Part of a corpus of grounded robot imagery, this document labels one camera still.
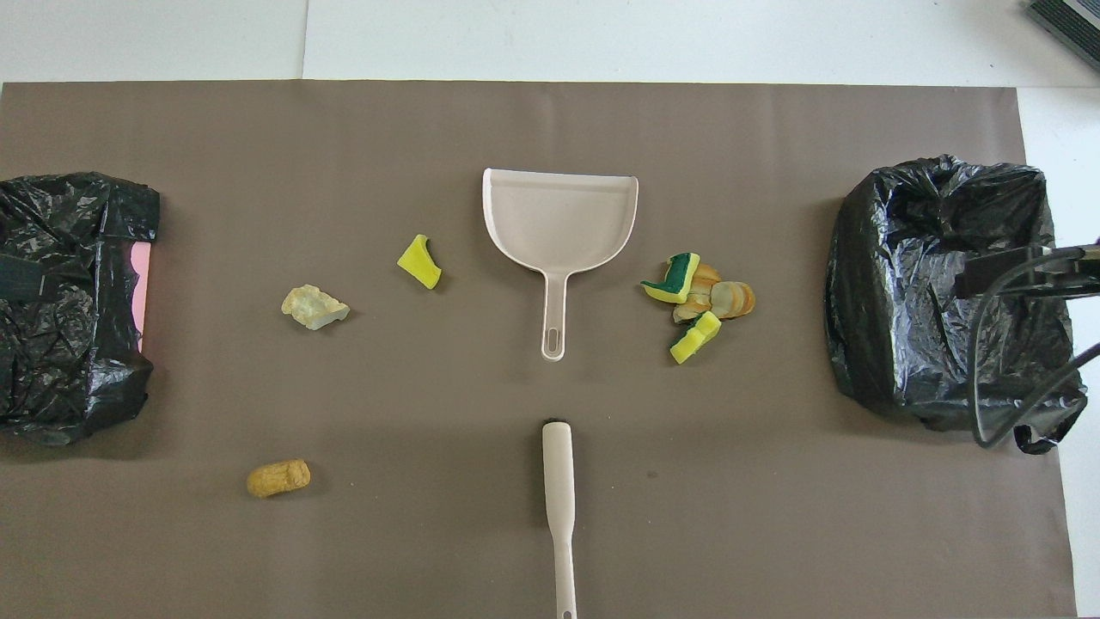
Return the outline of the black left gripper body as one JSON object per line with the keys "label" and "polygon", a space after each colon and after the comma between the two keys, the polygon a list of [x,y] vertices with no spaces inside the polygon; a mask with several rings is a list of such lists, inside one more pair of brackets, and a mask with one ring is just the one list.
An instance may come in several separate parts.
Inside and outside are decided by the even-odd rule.
{"label": "black left gripper body", "polygon": [[36,261],[1,257],[1,298],[40,299],[45,270]]}

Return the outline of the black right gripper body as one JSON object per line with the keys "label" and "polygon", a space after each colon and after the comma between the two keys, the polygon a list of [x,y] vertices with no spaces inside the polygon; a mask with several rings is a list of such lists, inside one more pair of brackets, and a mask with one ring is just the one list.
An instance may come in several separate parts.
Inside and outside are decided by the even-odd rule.
{"label": "black right gripper body", "polygon": [[1025,244],[967,259],[957,275],[957,296],[1075,299],[1099,292],[1099,247],[1096,243],[1065,248]]}

